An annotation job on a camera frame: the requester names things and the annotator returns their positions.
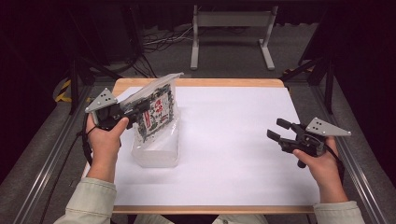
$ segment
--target transparent plastic packaging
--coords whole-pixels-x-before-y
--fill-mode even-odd
[[[142,167],[175,167],[178,163],[180,113],[177,108],[175,80],[183,73],[157,78],[121,102],[124,111],[149,101],[149,111],[134,123],[132,155]]]

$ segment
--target gray carpet floor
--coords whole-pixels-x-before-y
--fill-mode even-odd
[[[173,44],[164,50],[147,52],[145,55],[152,70],[158,77],[176,72],[184,72],[186,74],[185,77],[193,78],[281,77],[284,70],[298,66],[297,62],[315,29],[315,24],[285,25],[274,28],[269,43],[269,50],[276,66],[274,71],[266,69],[258,44],[258,39],[262,38],[263,33],[262,30],[257,28],[248,28],[241,34],[235,34],[234,30],[230,31],[230,29],[201,31],[199,65],[195,71],[190,70],[191,41],[189,39]],[[153,32],[156,32],[155,29],[147,30],[146,34]],[[139,61],[136,65],[141,70],[149,72],[149,67],[144,61]],[[122,64],[114,64],[112,68],[119,66],[122,66]],[[133,68],[121,73],[121,75],[124,77],[141,77]],[[326,117],[326,111],[323,110],[320,100],[315,96],[314,87],[309,87],[305,79],[306,74],[300,74],[288,81],[286,85],[290,87],[290,96],[300,121],[307,123],[313,117]],[[114,80],[107,77],[99,77],[94,86],[89,88],[89,96],[94,98],[104,87],[112,89],[113,86]],[[318,89],[323,92],[323,84]],[[334,85],[332,102],[334,112],[332,117],[344,129],[353,132],[353,136],[348,138],[346,143],[370,184],[373,193],[370,197],[375,199],[388,223],[396,223],[396,214],[394,213],[394,209],[396,209],[396,190],[376,161],[359,123],[355,120],[353,112],[337,83]],[[82,110],[76,112],[76,120],[70,126],[68,135],[64,139],[59,159],[54,164],[54,169],[51,170],[49,176],[45,179],[46,181],[43,183],[45,187],[42,192],[35,196],[37,200],[32,204],[32,212],[24,214],[21,208],[53,146],[57,144],[58,137],[63,131],[65,124],[70,120],[68,115],[70,106],[69,103],[58,103],[28,148],[23,152],[7,179],[0,186],[0,223],[13,223],[16,217],[22,216],[25,216],[25,223],[39,223],[47,199],[51,194],[52,186],[56,182],[56,175],[61,171],[62,164],[65,161],[56,188],[52,193],[44,223],[52,223],[64,214],[64,208],[74,191],[74,186],[81,177],[86,163],[82,154],[80,139],[71,147],[73,140],[76,138],[76,133],[81,130]],[[364,195],[360,195],[357,191],[355,182],[349,173],[346,173],[344,185],[349,199],[358,202],[365,222],[377,223],[374,221],[375,218],[370,216],[369,208],[365,206],[362,199]],[[266,216],[266,218],[269,223],[310,223],[305,214],[270,215]],[[312,223],[315,223],[315,217],[312,214],[309,215],[309,218]],[[127,218],[125,215],[115,215],[114,221],[119,224],[127,223]]]

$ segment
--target light-colored long sleeve shirt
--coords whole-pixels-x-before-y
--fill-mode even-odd
[[[94,178],[82,178],[66,206],[65,215],[55,223],[110,223],[116,199],[116,186]],[[356,202],[314,205],[318,224],[362,224]]]

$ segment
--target hand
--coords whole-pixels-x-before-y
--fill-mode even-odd
[[[334,137],[328,137],[326,145],[338,156]],[[321,203],[348,201],[338,174],[337,162],[330,152],[326,151],[325,154],[316,158],[299,149],[294,149],[293,154],[309,167],[309,171],[318,183]]]
[[[88,135],[93,155],[92,167],[87,177],[114,182],[116,162],[120,150],[120,136],[125,131],[129,120],[121,119],[111,131],[94,128]],[[95,124],[92,115],[87,119],[87,130],[89,132]]]

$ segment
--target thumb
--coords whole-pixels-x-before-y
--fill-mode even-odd
[[[309,166],[312,162],[312,157],[305,152],[301,151],[300,149],[294,149],[293,154],[295,157],[297,157],[300,161],[305,163],[307,166]]]
[[[116,136],[120,137],[122,133],[125,131],[126,126],[128,126],[128,118],[122,118],[120,121],[117,123],[116,126],[111,130],[112,133],[114,133]]]

